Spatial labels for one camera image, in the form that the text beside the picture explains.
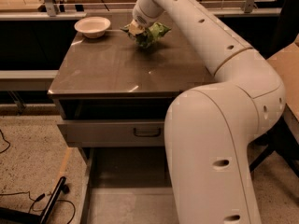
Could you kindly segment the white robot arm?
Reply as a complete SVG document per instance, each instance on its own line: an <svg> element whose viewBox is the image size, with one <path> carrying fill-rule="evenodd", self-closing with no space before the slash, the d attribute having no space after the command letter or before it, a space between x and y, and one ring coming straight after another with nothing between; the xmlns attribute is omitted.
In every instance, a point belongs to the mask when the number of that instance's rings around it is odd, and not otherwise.
<svg viewBox="0 0 299 224"><path fill-rule="evenodd" d="M133 22L167 13L214 83L169 106L164 143L179 224L262 224L247 147L285 108L285 87L251 44L195 0L137 0Z"/></svg>

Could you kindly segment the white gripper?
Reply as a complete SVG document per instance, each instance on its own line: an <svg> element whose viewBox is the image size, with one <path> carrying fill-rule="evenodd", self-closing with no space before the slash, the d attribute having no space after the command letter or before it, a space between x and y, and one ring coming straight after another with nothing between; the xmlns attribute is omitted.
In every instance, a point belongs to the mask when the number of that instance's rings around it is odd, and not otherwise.
<svg viewBox="0 0 299 224"><path fill-rule="evenodd" d="M151 27L161 15L158 7L136 4L133 9L133 20L129 24L129 34L136 36L145 31L144 27Z"/></svg>

